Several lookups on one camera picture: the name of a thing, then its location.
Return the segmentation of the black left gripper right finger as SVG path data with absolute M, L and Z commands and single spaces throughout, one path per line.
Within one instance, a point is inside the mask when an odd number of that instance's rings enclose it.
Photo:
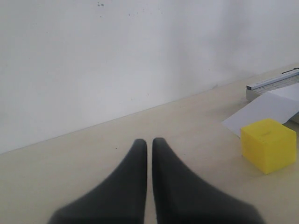
M 159 224 L 263 224 L 257 209 L 192 172 L 164 138 L 152 143 L 152 184 Z

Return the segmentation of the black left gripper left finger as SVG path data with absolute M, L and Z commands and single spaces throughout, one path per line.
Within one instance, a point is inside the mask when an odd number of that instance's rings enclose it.
M 50 224 L 142 224 L 147 194 L 147 144 L 136 139 L 96 188 L 58 209 Z

